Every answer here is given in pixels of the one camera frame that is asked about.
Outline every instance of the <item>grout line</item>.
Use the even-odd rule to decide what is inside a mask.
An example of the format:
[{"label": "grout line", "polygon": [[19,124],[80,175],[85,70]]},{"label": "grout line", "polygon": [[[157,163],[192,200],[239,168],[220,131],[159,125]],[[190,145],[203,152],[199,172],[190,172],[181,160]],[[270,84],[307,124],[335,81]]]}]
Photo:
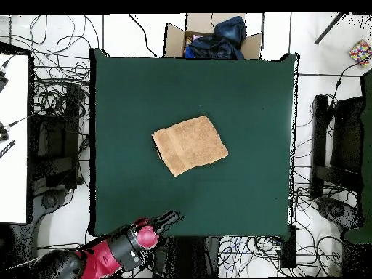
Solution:
[{"label": "grout line", "polygon": [[12,16],[9,15],[9,45],[12,44]]},{"label": "grout line", "polygon": [[292,32],[292,12],[289,16],[289,45],[288,45],[288,53],[291,53],[291,32]]},{"label": "grout line", "polygon": [[105,16],[102,14],[102,49],[105,50]]},{"label": "grout line", "polygon": [[34,68],[73,68],[76,70],[88,70],[89,68],[80,68],[76,66],[46,66],[46,65],[35,65]]},{"label": "grout line", "polygon": [[261,50],[264,50],[264,20],[265,18],[266,18],[265,13],[261,13],[261,32],[262,32]]},{"label": "grout line", "polygon": [[[299,76],[325,76],[325,77],[341,77],[341,75],[332,75],[332,74],[306,74],[306,73],[298,73]],[[342,75],[342,77],[362,77],[362,75]]]}]

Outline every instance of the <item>colorful box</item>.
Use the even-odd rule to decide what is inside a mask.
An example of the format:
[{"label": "colorful box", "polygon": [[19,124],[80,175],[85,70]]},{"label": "colorful box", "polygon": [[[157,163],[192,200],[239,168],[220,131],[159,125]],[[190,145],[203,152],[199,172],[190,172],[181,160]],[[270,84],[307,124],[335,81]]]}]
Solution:
[{"label": "colorful box", "polygon": [[[372,54],[372,48],[366,41],[361,40],[354,46],[354,48],[349,52],[349,54],[351,58],[360,62],[361,60],[365,59],[366,57]],[[362,61],[360,65],[367,66],[371,58],[372,57],[369,57],[367,60]]]}]

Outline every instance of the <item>tan towel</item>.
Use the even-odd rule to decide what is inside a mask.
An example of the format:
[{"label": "tan towel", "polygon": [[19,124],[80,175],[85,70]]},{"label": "tan towel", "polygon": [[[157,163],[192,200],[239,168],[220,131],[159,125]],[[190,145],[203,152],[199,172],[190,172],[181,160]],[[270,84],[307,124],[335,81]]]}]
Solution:
[{"label": "tan towel", "polygon": [[158,153],[176,177],[196,166],[227,156],[213,124],[206,116],[192,118],[153,133]]}]

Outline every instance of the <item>white desk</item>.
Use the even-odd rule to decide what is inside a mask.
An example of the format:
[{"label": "white desk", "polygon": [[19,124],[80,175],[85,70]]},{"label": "white desk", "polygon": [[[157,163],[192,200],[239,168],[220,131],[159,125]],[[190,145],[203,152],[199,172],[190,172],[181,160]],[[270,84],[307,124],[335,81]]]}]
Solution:
[{"label": "white desk", "polygon": [[[0,54],[0,65],[9,55]],[[27,116],[28,57],[15,56],[5,70],[9,80],[0,92],[0,122],[8,125]],[[27,120],[8,132],[0,151],[12,140],[15,145],[0,158],[0,222],[26,223],[27,193]]]}]

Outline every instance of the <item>green cloth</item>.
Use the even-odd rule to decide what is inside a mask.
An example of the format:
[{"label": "green cloth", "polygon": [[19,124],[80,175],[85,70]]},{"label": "green cloth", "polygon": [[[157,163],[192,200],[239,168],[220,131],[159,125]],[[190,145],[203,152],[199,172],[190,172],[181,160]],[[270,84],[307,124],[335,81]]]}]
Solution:
[{"label": "green cloth", "polygon": [[[295,54],[278,62],[94,54],[96,235],[171,210],[184,219],[170,236],[287,235]],[[174,177],[151,134],[202,115],[229,155]]]},{"label": "green cloth", "polygon": [[360,77],[364,110],[360,116],[363,124],[362,178],[363,190],[360,203],[365,224],[360,229],[347,231],[345,239],[351,243],[372,243],[372,70]]}]

